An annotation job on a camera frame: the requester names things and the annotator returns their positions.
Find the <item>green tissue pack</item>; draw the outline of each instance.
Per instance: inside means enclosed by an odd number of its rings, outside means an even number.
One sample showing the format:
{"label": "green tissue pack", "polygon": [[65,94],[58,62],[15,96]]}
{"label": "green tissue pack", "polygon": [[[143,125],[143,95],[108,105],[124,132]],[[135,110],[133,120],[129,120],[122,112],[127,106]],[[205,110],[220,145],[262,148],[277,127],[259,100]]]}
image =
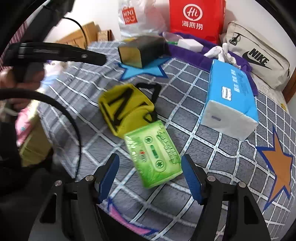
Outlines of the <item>green tissue pack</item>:
{"label": "green tissue pack", "polygon": [[161,120],[127,133],[124,140],[144,187],[182,173],[181,157]]}

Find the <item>wooden furniture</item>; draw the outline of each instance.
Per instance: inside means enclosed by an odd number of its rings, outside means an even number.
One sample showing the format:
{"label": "wooden furniture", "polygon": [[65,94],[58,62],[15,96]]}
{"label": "wooden furniture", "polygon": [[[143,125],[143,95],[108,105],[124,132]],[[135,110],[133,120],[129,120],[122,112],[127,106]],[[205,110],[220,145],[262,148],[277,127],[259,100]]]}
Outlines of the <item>wooden furniture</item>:
{"label": "wooden furniture", "polygon": [[287,83],[286,87],[283,90],[283,95],[287,103],[292,99],[295,92],[296,92],[296,69],[291,79],[289,80],[289,82]]}
{"label": "wooden furniture", "polygon": [[98,32],[98,41],[111,41],[111,40],[112,40],[111,29]]}
{"label": "wooden furniture", "polygon": [[[90,22],[90,23],[82,26],[82,28],[85,32],[88,44],[90,44],[93,41],[97,41],[98,29],[95,26],[94,22]],[[83,49],[86,48],[84,35],[83,35],[83,32],[81,31],[81,29],[67,35],[66,37],[63,37],[62,39],[58,40],[57,43],[69,44],[69,45],[72,45],[75,47],[80,47]]]}

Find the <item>nike logo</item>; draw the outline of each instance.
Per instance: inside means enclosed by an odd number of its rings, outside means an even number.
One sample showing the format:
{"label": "nike logo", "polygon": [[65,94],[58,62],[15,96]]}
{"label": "nike logo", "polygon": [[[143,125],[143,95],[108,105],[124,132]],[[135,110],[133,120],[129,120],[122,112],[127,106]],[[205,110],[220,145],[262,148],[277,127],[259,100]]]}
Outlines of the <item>nike logo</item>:
{"label": "nike logo", "polygon": [[247,60],[249,63],[251,64],[256,64],[256,65],[259,65],[259,66],[262,66],[262,67],[265,67],[265,68],[268,68],[268,69],[271,69],[269,67],[266,66],[267,62],[269,61],[268,58],[266,58],[263,54],[261,54],[258,50],[256,49],[253,49],[251,50],[250,52],[245,52],[242,57]]}

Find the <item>white glove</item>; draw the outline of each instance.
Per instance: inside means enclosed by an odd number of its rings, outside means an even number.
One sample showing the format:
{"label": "white glove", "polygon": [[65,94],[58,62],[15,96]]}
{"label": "white glove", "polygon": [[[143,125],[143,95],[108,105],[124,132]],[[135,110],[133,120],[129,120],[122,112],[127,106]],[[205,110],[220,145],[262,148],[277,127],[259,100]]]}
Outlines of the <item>white glove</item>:
{"label": "white glove", "polygon": [[241,67],[237,65],[235,57],[232,57],[230,53],[228,53],[227,43],[224,43],[222,47],[213,47],[207,53],[205,53],[204,56],[208,58],[217,58],[221,62],[230,63],[238,69],[241,69]]}

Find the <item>blue gripper pad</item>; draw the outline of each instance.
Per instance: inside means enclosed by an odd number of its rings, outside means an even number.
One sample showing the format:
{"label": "blue gripper pad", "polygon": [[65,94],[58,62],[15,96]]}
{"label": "blue gripper pad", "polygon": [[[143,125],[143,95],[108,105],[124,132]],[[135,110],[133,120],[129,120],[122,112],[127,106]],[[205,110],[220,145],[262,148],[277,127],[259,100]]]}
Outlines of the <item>blue gripper pad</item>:
{"label": "blue gripper pad", "polygon": [[202,202],[201,184],[185,155],[181,159],[181,168],[193,199],[200,204]]}
{"label": "blue gripper pad", "polygon": [[119,168],[119,156],[115,154],[114,160],[111,163],[109,169],[106,171],[105,176],[99,184],[99,203],[102,203],[108,197],[111,186],[114,182],[115,176]]}

